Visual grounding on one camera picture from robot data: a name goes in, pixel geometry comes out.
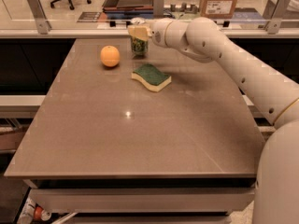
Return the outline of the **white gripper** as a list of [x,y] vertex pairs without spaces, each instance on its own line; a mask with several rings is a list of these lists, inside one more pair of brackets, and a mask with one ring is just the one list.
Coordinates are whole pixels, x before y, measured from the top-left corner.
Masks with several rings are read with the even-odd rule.
[[[166,31],[168,26],[173,21],[168,18],[160,19],[155,21],[151,27],[151,39],[152,42],[160,47],[166,48]],[[147,26],[140,26],[140,25],[129,25],[128,26],[128,33],[130,36],[135,37],[137,39],[148,41],[150,38],[149,35],[149,28]]]

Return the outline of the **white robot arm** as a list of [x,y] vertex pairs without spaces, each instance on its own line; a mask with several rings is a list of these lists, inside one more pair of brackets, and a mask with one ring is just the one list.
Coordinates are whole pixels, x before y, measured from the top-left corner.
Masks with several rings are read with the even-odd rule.
[[252,224],[299,224],[299,85],[233,43],[204,17],[160,19],[128,33],[179,51],[198,62],[217,62],[276,131],[263,146],[255,183]]

